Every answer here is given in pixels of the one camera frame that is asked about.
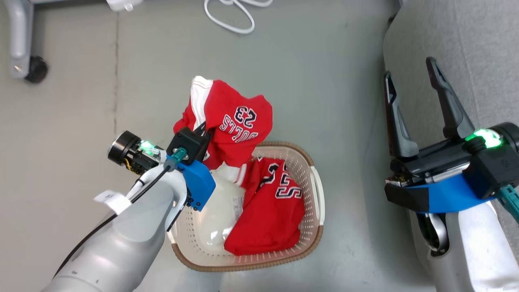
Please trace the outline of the white garment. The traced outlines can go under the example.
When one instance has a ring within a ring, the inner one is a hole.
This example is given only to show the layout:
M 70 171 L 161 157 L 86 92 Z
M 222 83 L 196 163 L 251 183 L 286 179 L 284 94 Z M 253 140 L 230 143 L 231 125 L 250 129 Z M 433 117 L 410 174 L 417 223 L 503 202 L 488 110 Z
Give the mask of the white garment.
M 224 253 L 224 244 L 243 212 L 245 189 L 211 171 L 216 183 L 199 214 L 200 240 L 211 252 Z

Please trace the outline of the right gripper with motor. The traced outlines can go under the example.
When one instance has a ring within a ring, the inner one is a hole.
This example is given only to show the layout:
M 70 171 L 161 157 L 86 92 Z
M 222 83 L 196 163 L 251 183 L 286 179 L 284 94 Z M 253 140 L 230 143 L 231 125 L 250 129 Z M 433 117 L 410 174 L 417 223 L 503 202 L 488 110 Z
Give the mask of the right gripper with motor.
M 439 96 L 446 140 L 419 149 L 409 135 L 400 110 L 401 96 L 397 94 L 391 72 L 383 75 L 384 103 L 389 153 L 393 156 L 390 169 L 393 175 L 385 180 L 403 182 L 412 178 L 436 182 L 468 165 L 470 155 L 463 150 L 466 141 L 480 136 L 488 148 L 508 144 L 519 152 L 519 126 L 503 122 L 491 128 L 475 130 L 465 108 L 433 57 L 426 58 L 427 72 L 433 89 Z

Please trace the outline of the black caster wheel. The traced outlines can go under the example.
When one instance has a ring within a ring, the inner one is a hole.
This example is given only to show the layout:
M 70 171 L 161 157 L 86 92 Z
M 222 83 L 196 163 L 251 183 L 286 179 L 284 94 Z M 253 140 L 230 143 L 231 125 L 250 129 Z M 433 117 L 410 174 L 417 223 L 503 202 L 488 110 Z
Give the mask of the black caster wheel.
M 31 56 L 28 65 L 28 74 L 24 79 L 32 84 L 39 84 L 46 78 L 48 70 L 49 67 L 42 57 Z

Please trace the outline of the grey fabric sofa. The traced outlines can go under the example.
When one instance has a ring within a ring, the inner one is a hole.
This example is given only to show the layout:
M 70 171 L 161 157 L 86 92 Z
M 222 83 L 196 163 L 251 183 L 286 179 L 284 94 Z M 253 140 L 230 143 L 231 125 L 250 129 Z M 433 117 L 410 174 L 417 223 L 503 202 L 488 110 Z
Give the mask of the grey fabric sofa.
M 475 129 L 519 126 L 519 0 L 400 0 L 382 45 L 410 138 L 443 141 L 426 58 L 433 57 Z

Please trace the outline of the white tape tag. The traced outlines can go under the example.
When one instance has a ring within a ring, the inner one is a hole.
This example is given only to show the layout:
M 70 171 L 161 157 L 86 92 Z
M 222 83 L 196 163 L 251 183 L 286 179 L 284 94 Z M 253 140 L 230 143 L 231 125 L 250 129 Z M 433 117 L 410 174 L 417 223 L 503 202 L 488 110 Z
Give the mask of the white tape tag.
M 106 190 L 93 198 L 94 201 L 106 204 L 117 216 L 132 205 L 130 199 L 124 194 L 112 190 Z

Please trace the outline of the white power plug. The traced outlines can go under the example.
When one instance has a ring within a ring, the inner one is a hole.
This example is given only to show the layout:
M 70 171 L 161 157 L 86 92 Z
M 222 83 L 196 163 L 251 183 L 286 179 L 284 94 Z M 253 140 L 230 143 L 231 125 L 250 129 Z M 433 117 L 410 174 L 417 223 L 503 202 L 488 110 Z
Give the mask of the white power plug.
M 106 0 L 110 9 L 115 12 L 133 11 L 135 6 L 141 5 L 144 0 Z

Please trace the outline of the grey metal chair leg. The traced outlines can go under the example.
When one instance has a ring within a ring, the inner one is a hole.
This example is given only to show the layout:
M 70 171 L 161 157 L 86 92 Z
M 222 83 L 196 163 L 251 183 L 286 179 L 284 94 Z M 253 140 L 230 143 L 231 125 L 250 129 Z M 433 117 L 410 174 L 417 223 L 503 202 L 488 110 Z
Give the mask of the grey metal chair leg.
M 31 0 L 2 0 L 8 13 L 11 53 L 11 75 L 28 76 L 31 59 L 34 4 Z

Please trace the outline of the left gripper with motor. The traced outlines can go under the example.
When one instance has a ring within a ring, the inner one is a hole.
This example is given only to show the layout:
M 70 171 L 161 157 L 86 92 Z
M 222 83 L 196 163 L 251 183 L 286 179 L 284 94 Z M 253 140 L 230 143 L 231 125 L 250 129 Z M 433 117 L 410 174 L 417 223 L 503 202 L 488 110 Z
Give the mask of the left gripper with motor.
M 206 134 L 206 138 L 213 138 L 215 131 L 215 128 L 206 131 L 205 122 L 193 130 L 197 135 Z M 142 175 L 163 164 L 166 161 L 166 151 L 132 132 L 124 131 L 112 142 L 107 158 L 130 172 Z

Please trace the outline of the red Bulls 23 jersey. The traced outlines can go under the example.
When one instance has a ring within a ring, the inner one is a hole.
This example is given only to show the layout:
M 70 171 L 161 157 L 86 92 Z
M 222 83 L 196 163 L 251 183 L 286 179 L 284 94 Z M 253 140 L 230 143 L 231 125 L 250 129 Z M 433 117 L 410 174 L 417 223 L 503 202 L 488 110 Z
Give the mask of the red Bulls 23 jersey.
M 207 168 L 240 167 L 271 132 L 272 106 L 263 95 L 247 98 L 226 82 L 195 76 L 189 103 L 174 132 L 184 127 L 193 131 L 202 123 L 213 131 L 204 158 Z

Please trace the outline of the beige perforated laundry basket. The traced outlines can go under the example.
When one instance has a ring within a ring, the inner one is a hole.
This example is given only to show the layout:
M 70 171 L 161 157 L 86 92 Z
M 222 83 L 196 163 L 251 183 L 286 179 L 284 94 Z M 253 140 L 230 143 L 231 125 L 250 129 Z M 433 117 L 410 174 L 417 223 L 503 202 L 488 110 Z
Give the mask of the beige perforated laundry basket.
M 187 268 L 208 273 L 269 268 L 301 260 L 317 248 L 324 229 L 326 201 L 322 181 L 313 159 L 299 146 L 280 141 L 260 144 L 253 155 L 283 159 L 291 176 L 302 187 L 305 214 L 300 224 L 301 235 L 298 243 L 284 251 L 272 253 L 235 256 L 227 251 L 211 252 L 198 234 L 200 212 L 186 207 L 167 236 L 176 257 Z

